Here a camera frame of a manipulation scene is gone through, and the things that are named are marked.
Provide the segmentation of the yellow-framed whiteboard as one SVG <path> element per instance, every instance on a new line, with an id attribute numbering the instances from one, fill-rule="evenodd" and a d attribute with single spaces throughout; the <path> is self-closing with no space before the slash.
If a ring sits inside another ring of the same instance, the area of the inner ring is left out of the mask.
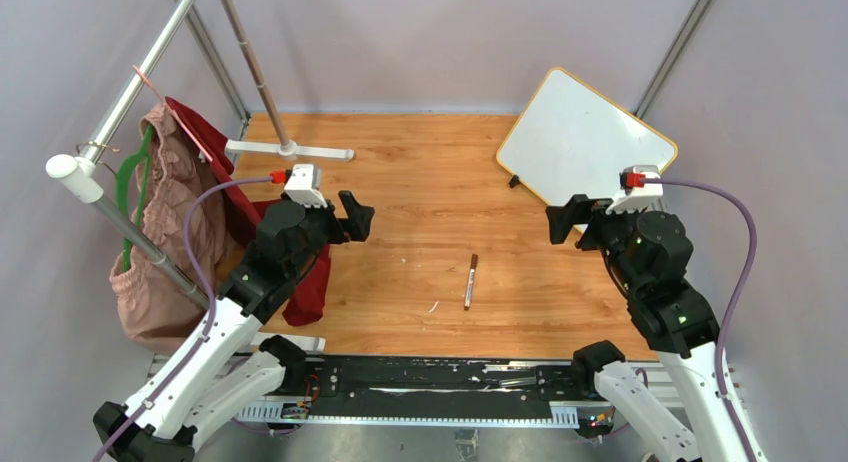
<path id="1" fill-rule="evenodd" d="M 609 199 L 612 211 L 657 209 L 659 185 L 625 189 L 627 169 L 650 179 L 676 159 L 663 134 L 561 67 L 550 69 L 496 152 L 498 164 L 548 206 L 572 196 Z"/>

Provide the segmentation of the brown whiteboard marker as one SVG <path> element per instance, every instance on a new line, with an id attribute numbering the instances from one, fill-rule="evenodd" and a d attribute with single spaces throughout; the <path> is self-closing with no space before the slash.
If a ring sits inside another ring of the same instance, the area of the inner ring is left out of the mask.
<path id="1" fill-rule="evenodd" d="M 475 283 L 475 277 L 477 272 L 477 266 L 479 262 L 479 256 L 477 254 L 473 254 L 470 259 L 470 267 L 467 277 L 466 290 L 464 293 L 463 300 L 463 310 L 469 311 L 472 305 L 473 299 L 473 288 Z"/>

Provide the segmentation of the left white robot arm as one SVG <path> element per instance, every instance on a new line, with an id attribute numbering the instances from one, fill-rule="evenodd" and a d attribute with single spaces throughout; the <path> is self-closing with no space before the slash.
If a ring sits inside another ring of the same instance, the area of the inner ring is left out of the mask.
<path id="1" fill-rule="evenodd" d="M 96 460 L 191 461 L 224 424 L 259 397 L 298 393 L 305 385 L 307 353 L 275 335 L 237 369 L 219 375 L 231 356 L 252 341 L 330 244 L 364 242 L 375 210 L 349 191 L 332 203 L 307 207 L 283 195 L 258 224 L 256 237 L 229 273 L 207 313 L 176 353 L 124 403 L 104 403 L 94 426 L 103 445 Z"/>

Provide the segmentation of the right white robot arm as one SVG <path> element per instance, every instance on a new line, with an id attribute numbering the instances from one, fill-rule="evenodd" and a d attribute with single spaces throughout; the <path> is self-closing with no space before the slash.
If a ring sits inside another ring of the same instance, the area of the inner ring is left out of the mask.
<path id="1" fill-rule="evenodd" d="M 616 212 L 610 199 L 573 196 L 546 209 L 551 243 L 576 242 L 601 254 L 623 292 L 631 321 L 671 379 L 688 421 L 682 423 L 644 385 L 609 340 L 573 354 L 571 385 L 584 399 L 601 397 L 620 412 L 659 461 L 763 461 L 750 434 L 707 299 L 686 281 L 694 252 L 680 219 L 665 212 Z"/>

